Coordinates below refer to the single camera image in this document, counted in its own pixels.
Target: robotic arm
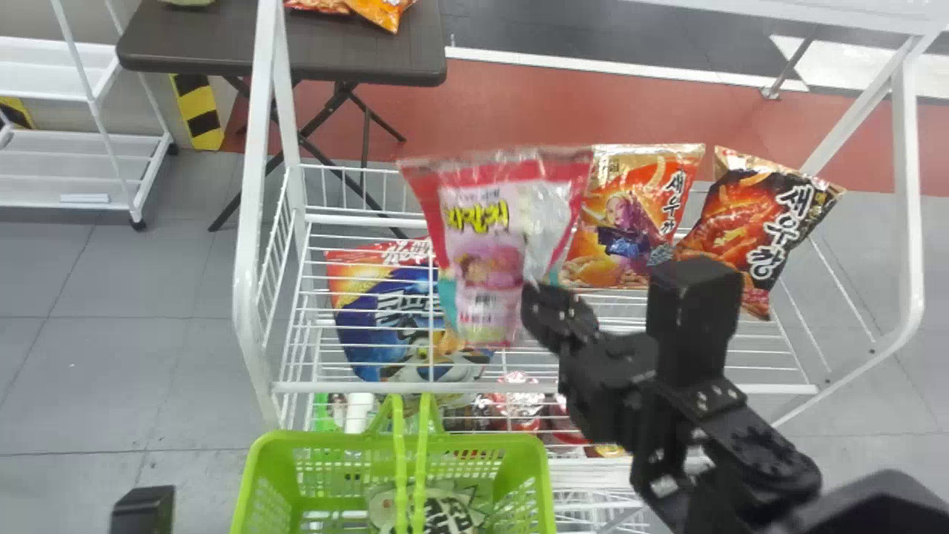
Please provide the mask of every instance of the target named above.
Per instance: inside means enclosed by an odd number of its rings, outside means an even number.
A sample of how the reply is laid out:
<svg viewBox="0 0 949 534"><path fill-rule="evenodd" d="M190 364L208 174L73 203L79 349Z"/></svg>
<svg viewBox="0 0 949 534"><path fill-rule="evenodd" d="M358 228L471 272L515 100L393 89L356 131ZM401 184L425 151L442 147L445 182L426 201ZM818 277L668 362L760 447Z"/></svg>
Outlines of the robotic arm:
<svg viewBox="0 0 949 534"><path fill-rule="evenodd" d="M521 318L560 360L570 418L633 454L630 483L676 534L937 534L949 512L883 471L820 496L821 473L724 376L741 275L705 257L653 270L646 332L604 333L569 290L525 285ZM701 447L714 466L684 471Z"/></svg>

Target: packaged food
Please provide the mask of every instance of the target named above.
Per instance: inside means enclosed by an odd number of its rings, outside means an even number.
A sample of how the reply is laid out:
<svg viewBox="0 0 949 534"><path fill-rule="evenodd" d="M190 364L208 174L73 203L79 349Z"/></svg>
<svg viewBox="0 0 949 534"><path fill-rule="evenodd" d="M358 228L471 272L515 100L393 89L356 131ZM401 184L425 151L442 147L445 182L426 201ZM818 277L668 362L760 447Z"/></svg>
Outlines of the packaged food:
<svg viewBox="0 0 949 534"><path fill-rule="evenodd" d="M402 14L415 4L416 0L345 0L345 2L365 19L392 33L397 33Z"/></svg>
<svg viewBox="0 0 949 534"><path fill-rule="evenodd" d="M425 487L424 527L421 534L476 534L488 519L490 498L484 485L463 481L429 480ZM415 512L415 485L408 485L408 509L402 513L411 525ZM396 490L391 484L371 486L366 492L369 523L381 534L395 534Z"/></svg>
<svg viewBox="0 0 949 534"><path fill-rule="evenodd" d="M845 189L801 171L716 147L717 180L676 259L703 255L744 276L742 306L770 319L768 293L788 253L827 216Z"/></svg>
<svg viewBox="0 0 949 534"><path fill-rule="evenodd" d="M330 15L348 15L352 12L345 0L286 0L284 6L294 10L318 11Z"/></svg>
<svg viewBox="0 0 949 534"><path fill-rule="evenodd" d="M429 273L431 249L428 239L405 239L326 251L337 336L362 380L427 382L431 374L436 382L470 382L491 361L491 351L472 349L446 329L431 286L438 277ZM473 398L445 394L437 401L464 406Z"/></svg>
<svg viewBox="0 0 949 534"><path fill-rule="evenodd" d="M704 144L601 144L560 270L568 287L640 289L672 258Z"/></svg>
<svg viewBox="0 0 949 534"><path fill-rule="evenodd" d="M565 396L560 393L549 395L545 407L547 431L541 435L541 440L549 451L559 457L583 457L590 442L570 421Z"/></svg>
<svg viewBox="0 0 949 534"><path fill-rule="evenodd" d="M446 320L476 346L510 345L521 286L543 280L580 212L589 148L400 162L428 224Z"/></svg>
<svg viewBox="0 0 949 534"><path fill-rule="evenodd" d="M502 384L537 384L537 379L521 371L512 371L497 379ZM484 403L488 423L492 430L529 432L536 434L541 428L541 413L544 409L544 394L541 392L485 393L479 401Z"/></svg>
<svg viewBox="0 0 949 534"><path fill-rule="evenodd" d="M626 449L611 443L598 443L586 448L587 458L624 458L631 456Z"/></svg>

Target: chip bag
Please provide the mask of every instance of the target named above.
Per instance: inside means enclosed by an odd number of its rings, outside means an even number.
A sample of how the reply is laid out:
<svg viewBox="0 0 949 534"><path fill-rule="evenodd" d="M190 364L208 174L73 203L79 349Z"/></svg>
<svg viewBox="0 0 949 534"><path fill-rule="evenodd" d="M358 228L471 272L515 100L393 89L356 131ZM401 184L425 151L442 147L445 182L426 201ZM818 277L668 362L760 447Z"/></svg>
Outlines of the chip bag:
<svg viewBox="0 0 949 534"><path fill-rule="evenodd" d="M742 306L768 320L768 294L788 253L827 216L845 189L721 146L716 147L716 176L701 218L676 246L676 259L703 255L740 271Z"/></svg>
<svg viewBox="0 0 949 534"><path fill-rule="evenodd" d="M560 271L568 287L640 289L672 258L672 238L704 144L602 144Z"/></svg>
<svg viewBox="0 0 949 534"><path fill-rule="evenodd" d="M284 6L300 11L318 11L330 15L348 15L352 11L345 0L286 0Z"/></svg>
<svg viewBox="0 0 949 534"><path fill-rule="evenodd" d="M416 0L345 0L345 2L365 19L392 33L398 33L402 14L415 4Z"/></svg>
<svg viewBox="0 0 949 534"><path fill-rule="evenodd" d="M470 382L491 361L491 351L471 349L445 328L431 289L438 278L429 272L431 249L429 239L406 239L326 251L337 336L362 380L428 382L432 375L435 382ZM437 401L465 406L474 397L452 393Z"/></svg>
<svg viewBox="0 0 949 534"><path fill-rule="evenodd" d="M473 345L510 345L521 287L556 269L580 212L589 148L400 162L428 224L445 320Z"/></svg>

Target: basket handle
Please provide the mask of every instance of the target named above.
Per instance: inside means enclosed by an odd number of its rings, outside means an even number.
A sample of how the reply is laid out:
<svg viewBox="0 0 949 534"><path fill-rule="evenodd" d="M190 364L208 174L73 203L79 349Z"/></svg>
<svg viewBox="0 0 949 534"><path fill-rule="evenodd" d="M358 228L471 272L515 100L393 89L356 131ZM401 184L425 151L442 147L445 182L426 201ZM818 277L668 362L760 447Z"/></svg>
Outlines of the basket handle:
<svg viewBox="0 0 949 534"><path fill-rule="evenodd" d="M366 427L363 434L381 433L386 421L392 420L392 442L396 455L396 510L408 509L408 467L405 464L405 419L402 397L387 395L375 419ZM429 432L429 424L434 430ZM415 491L412 500L415 508L412 512L412 532L422 532L425 525L425 464L428 458L428 438L432 434L445 432L438 417L435 398L431 393L423 393L419 399L419 439L416 445ZM406 534L408 526L405 514L396 514L396 532Z"/></svg>

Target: yellow and black striped post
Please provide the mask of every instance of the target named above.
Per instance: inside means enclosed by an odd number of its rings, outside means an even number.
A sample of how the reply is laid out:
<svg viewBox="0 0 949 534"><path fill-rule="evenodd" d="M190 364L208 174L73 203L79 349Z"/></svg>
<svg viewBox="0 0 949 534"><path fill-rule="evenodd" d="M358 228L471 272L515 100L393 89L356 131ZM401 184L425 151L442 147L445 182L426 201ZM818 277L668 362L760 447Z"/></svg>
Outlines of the yellow and black striped post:
<svg viewBox="0 0 949 534"><path fill-rule="evenodd" d="M11 123L29 130L36 129L36 123L29 116L27 107L23 101L18 98L0 96L0 112L2 112Z"/></svg>
<svg viewBox="0 0 949 534"><path fill-rule="evenodd" d="M208 77L203 74L170 76L181 119L188 126L191 146L197 150L219 149L224 142L224 130Z"/></svg>

